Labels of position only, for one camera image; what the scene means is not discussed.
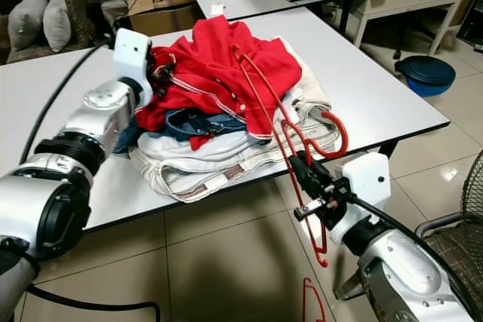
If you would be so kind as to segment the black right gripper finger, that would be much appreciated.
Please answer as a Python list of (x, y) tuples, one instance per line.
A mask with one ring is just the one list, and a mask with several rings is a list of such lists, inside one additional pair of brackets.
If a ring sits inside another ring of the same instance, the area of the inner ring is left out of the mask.
[(310, 196), (311, 199), (318, 199), (324, 194), (324, 184), (320, 180), (320, 174), (310, 164), (305, 162), (304, 156), (290, 156), (289, 164), (294, 172), (297, 183)]
[(323, 181), (323, 184), (324, 184), (324, 192), (331, 192), (332, 189), (334, 188), (334, 180), (332, 179), (332, 176), (328, 172), (327, 168), (325, 168), (321, 162), (315, 162), (315, 161), (307, 162), (307, 155), (297, 155), (297, 156), (305, 157), (305, 162), (307, 164), (310, 164), (310, 166), (313, 167), (318, 174), (320, 174), (320, 180)]

